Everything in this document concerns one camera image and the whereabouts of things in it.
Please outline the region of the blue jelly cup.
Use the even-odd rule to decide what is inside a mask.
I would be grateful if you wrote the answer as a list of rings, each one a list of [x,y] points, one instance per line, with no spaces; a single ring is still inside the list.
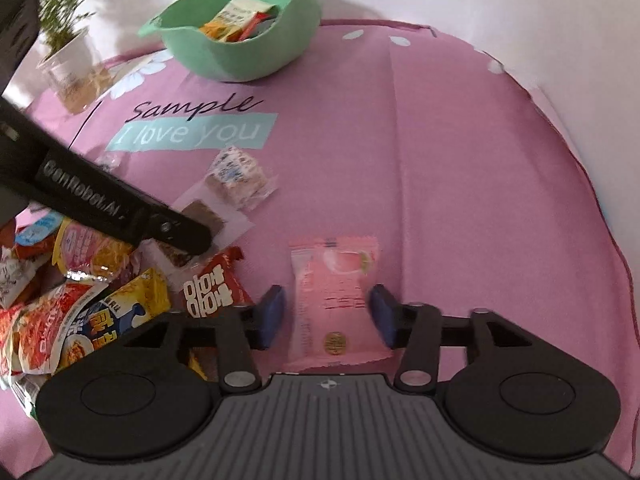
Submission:
[[[64,217],[56,211],[49,211],[30,226],[25,226],[15,235],[15,244],[21,246],[35,246],[55,233],[62,224]]]

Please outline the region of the potted green plant clear cup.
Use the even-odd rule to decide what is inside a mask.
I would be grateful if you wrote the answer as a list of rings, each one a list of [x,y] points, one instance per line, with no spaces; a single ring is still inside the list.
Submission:
[[[44,57],[38,70],[70,114],[86,110],[111,87],[112,76],[87,27],[87,0],[39,0]]]

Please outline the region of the green plastic bowl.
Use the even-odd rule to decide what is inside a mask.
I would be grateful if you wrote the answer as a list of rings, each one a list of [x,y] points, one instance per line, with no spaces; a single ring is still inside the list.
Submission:
[[[269,76],[311,43],[322,0],[177,0],[138,31],[157,34],[187,70],[222,82]]]

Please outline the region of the clear brown cookie packet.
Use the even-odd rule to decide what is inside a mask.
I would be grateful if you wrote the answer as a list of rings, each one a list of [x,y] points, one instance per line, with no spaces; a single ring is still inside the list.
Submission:
[[[146,240],[139,248],[142,266],[159,270],[171,281],[232,246],[253,226],[242,211],[204,180],[184,192],[172,209],[180,214],[180,226],[168,231],[162,240]]]

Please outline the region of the red korean snack packet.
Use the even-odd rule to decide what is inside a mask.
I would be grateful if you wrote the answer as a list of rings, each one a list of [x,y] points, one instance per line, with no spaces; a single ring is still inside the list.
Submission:
[[[254,301],[235,275],[234,265],[243,260],[238,246],[228,247],[208,260],[204,268],[181,285],[182,303],[192,318],[211,318],[226,307],[254,306]]]

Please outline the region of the red chocolate bar wrapper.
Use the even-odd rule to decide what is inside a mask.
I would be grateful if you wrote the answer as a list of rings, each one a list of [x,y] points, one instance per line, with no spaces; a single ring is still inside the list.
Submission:
[[[257,13],[254,18],[250,20],[248,25],[243,29],[238,41],[245,41],[247,39],[253,39],[264,32],[266,32],[272,24],[276,21],[277,17],[268,13]]]

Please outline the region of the pink peach snack packet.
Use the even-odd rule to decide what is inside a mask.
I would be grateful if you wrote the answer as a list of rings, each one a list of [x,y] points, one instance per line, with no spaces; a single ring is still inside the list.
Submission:
[[[291,246],[295,304],[288,372],[359,366],[392,356],[368,307],[378,260],[373,236],[315,238]]]

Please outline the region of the red orange chip bag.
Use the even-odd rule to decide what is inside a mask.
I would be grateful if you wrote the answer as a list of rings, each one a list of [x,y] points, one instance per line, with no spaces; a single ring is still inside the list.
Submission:
[[[30,304],[1,315],[1,378],[49,375],[58,368],[63,342],[76,315],[107,282],[68,281]]]

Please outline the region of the pink orange jelly cup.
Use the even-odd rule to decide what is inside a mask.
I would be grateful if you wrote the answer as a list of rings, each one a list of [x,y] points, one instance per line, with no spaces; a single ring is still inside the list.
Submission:
[[[82,224],[64,219],[56,234],[52,264],[75,281],[111,281],[126,268],[134,248]]]

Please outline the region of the pink printed tablecloth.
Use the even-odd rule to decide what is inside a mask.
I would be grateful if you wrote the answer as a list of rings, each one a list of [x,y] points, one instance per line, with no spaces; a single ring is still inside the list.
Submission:
[[[53,456],[11,398],[1,401],[1,463],[43,479],[621,479],[639,417],[639,337],[631,278],[582,165],[529,95],[465,42],[408,25],[335,22],[304,55],[252,84],[220,84],[169,60],[92,112],[51,93],[32,114],[90,156],[124,152],[120,174],[171,202],[218,145],[250,148],[277,191],[241,238],[251,292],[293,284],[299,240],[372,235],[378,280],[406,301],[474,326],[520,326],[544,359],[576,359],[612,401],[544,433],[553,451],[599,416],[617,425],[604,454],[536,465],[477,448],[436,403],[357,376],[288,376],[287,330],[260,359],[262,393],[221,405],[189,452],[127,467]]]

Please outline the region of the cream milk tea sachet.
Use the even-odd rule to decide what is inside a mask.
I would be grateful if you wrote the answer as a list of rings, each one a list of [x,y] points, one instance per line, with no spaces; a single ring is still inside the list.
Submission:
[[[238,42],[243,29],[257,13],[273,15],[276,6],[262,0],[230,0],[198,30],[218,42]]]

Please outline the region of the yellow blue snack bag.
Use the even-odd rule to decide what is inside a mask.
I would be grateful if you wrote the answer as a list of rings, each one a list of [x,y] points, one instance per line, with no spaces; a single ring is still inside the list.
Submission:
[[[63,332],[56,371],[83,359],[170,308],[160,272],[148,269],[103,299],[83,307]]]

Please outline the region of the clear white-print biscuit packet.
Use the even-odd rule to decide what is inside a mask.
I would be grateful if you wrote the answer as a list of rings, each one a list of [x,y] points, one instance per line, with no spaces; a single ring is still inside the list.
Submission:
[[[205,184],[236,209],[253,210],[276,192],[275,177],[268,174],[247,151],[228,146],[210,164]]]

